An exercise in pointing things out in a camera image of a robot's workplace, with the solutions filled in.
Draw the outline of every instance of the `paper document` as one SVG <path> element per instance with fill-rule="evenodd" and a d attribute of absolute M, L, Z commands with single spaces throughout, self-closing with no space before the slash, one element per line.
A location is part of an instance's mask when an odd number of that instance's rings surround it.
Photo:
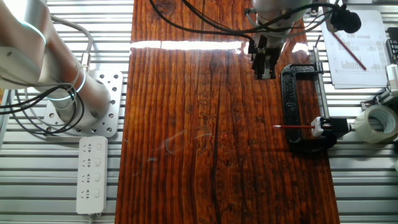
<path fill-rule="evenodd" d="M 339 31 L 336 35 L 365 65 L 366 71 L 322 24 L 331 81 L 335 88 L 386 87 L 386 65 L 390 64 L 386 49 L 386 31 L 379 11 L 353 11 L 362 26 L 354 34 Z"/>

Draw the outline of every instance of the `wooden board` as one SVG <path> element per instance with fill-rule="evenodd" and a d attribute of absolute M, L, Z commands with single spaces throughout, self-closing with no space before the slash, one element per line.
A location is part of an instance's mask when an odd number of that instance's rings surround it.
<path fill-rule="evenodd" d="M 190 2 L 228 27 L 250 27 L 250 0 Z M 180 1 L 155 3 L 171 21 L 213 30 Z M 280 79 L 254 79 L 247 40 L 182 32 L 147 0 L 133 16 L 115 223 L 339 223 L 327 154 L 290 152 L 272 128 L 283 124 Z M 277 74 L 309 61 L 305 35 L 289 39 Z M 311 78 L 298 85 L 309 124 L 315 87 Z"/>

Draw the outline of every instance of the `bolt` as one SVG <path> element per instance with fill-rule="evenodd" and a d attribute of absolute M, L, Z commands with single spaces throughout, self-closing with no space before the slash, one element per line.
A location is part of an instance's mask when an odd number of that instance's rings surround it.
<path fill-rule="evenodd" d="M 288 9 L 282 9 L 282 11 L 280 12 L 280 14 L 284 15 L 284 14 L 286 14 L 288 11 L 289 11 Z"/>

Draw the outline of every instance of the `tape roll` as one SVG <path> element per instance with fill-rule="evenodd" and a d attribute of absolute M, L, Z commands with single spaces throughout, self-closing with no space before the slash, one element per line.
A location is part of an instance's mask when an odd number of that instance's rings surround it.
<path fill-rule="evenodd" d="M 383 132 L 372 128 L 369 118 L 377 119 Z M 397 134 L 398 116 L 390 108 L 382 105 L 373 105 L 355 118 L 355 133 L 369 143 L 379 143 Z"/>

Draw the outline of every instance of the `white power strip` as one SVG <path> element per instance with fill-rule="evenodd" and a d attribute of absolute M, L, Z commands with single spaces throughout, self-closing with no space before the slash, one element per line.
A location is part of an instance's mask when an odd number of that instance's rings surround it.
<path fill-rule="evenodd" d="M 76 212 L 101 213 L 106 208 L 106 169 L 108 140 L 102 136 L 84 137 L 79 143 Z"/>

